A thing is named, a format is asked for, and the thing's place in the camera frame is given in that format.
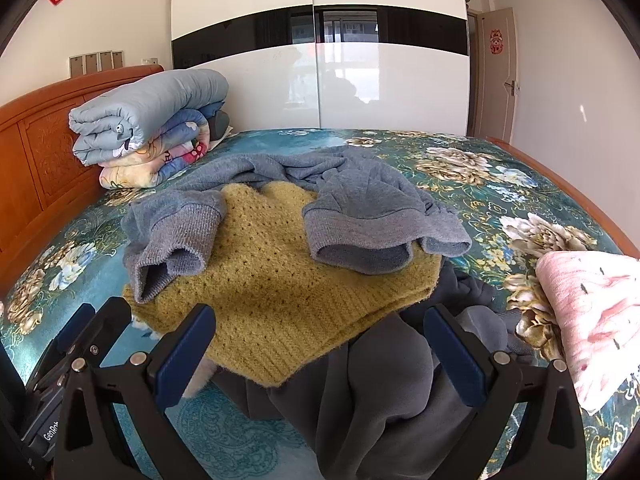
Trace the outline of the grey-blue knit sweater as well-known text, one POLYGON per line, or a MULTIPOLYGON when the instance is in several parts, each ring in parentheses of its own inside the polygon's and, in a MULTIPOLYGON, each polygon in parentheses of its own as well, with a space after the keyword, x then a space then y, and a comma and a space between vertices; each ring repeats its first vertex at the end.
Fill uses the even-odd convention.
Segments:
POLYGON ((304 192, 298 205, 314 261, 366 275, 411 262, 412 246, 449 258, 472 246, 457 211, 417 188, 365 148, 334 146, 302 154, 235 154, 193 170, 138 200, 122 219, 124 255, 134 299, 148 302, 175 278, 201 273, 230 211, 224 188, 262 191, 278 184, 304 192))

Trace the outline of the dark grey garment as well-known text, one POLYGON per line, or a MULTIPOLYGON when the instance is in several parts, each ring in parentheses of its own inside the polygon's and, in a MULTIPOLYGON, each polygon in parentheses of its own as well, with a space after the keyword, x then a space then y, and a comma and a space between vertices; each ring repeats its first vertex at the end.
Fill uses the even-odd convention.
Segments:
POLYGON ((441 304, 489 351, 523 364, 533 349, 516 336, 521 312, 491 310, 495 289, 444 262, 430 298, 387 315, 279 388, 222 370, 215 384, 251 419, 287 420, 327 479, 427 479, 469 426, 472 411, 423 336, 425 311, 441 304))

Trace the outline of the pink folded blanket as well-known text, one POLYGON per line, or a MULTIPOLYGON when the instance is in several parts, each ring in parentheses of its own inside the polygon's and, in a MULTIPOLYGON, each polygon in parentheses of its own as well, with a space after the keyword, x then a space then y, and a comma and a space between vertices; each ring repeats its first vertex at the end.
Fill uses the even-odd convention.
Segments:
POLYGON ((579 405, 593 414, 639 369, 639 260, 548 252, 536 278, 560 326, 579 405))

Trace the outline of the mustard yellow knit sweater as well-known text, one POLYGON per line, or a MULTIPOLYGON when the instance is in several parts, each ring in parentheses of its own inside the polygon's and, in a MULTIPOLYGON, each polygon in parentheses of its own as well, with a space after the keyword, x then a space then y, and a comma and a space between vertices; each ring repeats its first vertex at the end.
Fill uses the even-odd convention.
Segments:
POLYGON ((386 315, 431 295, 440 258, 420 248, 400 271, 363 275, 315 262, 295 208, 310 202, 283 185, 222 195, 231 209, 215 236, 206 269, 173 280, 132 314, 157 333, 174 330, 194 304, 215 311, 206 356, 264 387, 364 332, 386 315))

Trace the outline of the wooden headboard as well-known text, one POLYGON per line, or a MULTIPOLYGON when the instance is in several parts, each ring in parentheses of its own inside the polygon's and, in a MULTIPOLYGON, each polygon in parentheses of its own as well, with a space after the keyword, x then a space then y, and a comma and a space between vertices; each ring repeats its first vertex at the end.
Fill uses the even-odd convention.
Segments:
POLYGON ((103 193, 99 168, 73 155, 68 113, 162 70, 140 65, 65 79, 1 107, 1 296, 55 235, 103 193))

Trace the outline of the light blue folded quilt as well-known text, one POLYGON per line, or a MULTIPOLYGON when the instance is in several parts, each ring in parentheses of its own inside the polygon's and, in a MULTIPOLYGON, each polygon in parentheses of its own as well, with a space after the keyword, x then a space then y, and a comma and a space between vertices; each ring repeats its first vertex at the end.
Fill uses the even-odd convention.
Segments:
POLYGON ((216 70, 166 70, 123 84, 70 110, 74 155, 85 166, 110 162, 143 148, 182 110, 221 104, 229 84, 216 70))

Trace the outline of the floral folded quilt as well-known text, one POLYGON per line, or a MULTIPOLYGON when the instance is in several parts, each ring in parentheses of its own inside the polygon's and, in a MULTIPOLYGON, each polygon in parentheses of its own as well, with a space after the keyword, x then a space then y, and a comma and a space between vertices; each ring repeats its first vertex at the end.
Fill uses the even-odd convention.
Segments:
POLYGON ((102 188, 155 188, 216 148, 230 131, 224 101, 179 110, 137 151, 100 162, 102 188))

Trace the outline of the beige room door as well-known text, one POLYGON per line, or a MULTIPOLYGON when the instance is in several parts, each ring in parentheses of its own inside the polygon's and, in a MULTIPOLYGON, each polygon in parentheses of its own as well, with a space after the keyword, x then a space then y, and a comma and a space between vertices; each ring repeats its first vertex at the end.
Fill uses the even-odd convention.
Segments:
POLYGON ((477 92, 474 136, 490 136, 511 143, 518 102, 518 40, 512 8, 480 14, 476 20, 477 92), (500 29, 504 49, 489 50, 491 29, 500 29))

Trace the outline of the red door decoration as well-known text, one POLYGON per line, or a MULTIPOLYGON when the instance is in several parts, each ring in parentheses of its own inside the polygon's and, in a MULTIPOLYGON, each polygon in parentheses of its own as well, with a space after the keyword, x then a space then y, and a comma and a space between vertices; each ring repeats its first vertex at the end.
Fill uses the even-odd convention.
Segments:
POLYGON ((491 29, 489 34, 489 50, 493 55, 499 55, 503 52, 504 40, 500 29, 491 29))

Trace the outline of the white glossy wardrobe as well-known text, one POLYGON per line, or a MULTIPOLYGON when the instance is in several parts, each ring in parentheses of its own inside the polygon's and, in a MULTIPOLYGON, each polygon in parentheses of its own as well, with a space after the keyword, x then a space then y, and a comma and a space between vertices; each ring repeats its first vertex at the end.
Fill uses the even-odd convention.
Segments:
POLYGON ((171 51, 227 78, 240 131, 468 126, 464 0, 171 0, 171 51))

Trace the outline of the wooden bed frame edge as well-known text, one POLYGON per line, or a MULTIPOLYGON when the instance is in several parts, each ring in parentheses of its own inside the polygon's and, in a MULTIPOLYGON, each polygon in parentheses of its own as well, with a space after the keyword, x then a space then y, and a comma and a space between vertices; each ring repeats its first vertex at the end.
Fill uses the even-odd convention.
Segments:
POLYGON ((524 152, 514 148, 506 141, 493 138, 490 136, 487 141, 495 144, 498 148, 506 151, 513 157, 517 158, 523 164, 529 166, 533 170, 539 172, 542 176, 553 182, 561 191, 570 196, 582 209, 598 222, 598 225, 605 230, 606 234, 612 238, 612 241, 616 244, 620 250, 629 257, 639 258, 639 248, 632 242, 632 240, 624 233, 624 231, 592 200, 590 200, 584 193, 580 192, 578 188, 571 185, 570 182, 560 177, 554 171, 544 166, 538 160, 533 159, 524 152))

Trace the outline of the wall switch panel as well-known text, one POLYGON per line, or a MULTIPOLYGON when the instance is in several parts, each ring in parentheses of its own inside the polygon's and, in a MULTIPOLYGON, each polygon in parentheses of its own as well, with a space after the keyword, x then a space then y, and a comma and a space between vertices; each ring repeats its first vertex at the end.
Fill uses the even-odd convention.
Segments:
POLYGON ((70 78, 114 70, 124 66, 124 52, 104 51, 71 56, 68 59, 70 78))

